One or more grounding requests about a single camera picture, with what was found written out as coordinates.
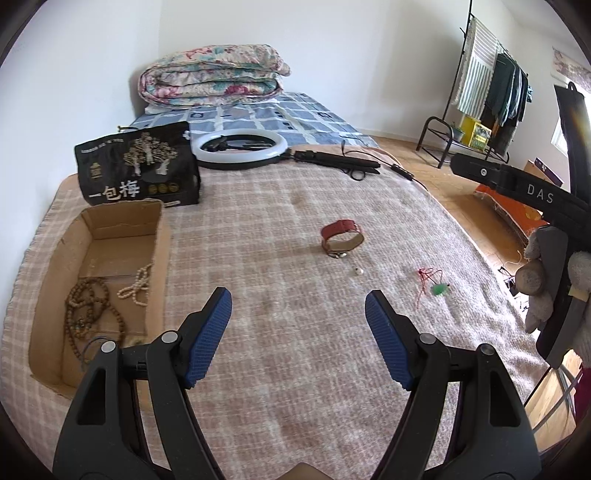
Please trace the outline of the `right gloved hand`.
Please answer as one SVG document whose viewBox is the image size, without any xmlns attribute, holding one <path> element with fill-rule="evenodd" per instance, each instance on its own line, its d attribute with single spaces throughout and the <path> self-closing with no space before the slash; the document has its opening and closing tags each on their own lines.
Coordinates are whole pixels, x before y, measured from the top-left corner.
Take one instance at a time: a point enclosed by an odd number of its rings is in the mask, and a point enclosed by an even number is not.
<svg viewBox="0 0 591 480">
<path fill-rule="evenodd" d="M 554 302 L 566 268 L 567 296 L 576 305 L 585 303 L 574 338 L 586 343 L 583 337 L 590 336 L 590 253 L 568 254 L 567 243 L 566 234 L 556 227 L 544 226 L 534 231 L 525 250 L 527 263 L 516 272 L 515 284 L 520 293 L 529 297 L 525 330 L 533 333 L 557 312 Z"/>
</svg>

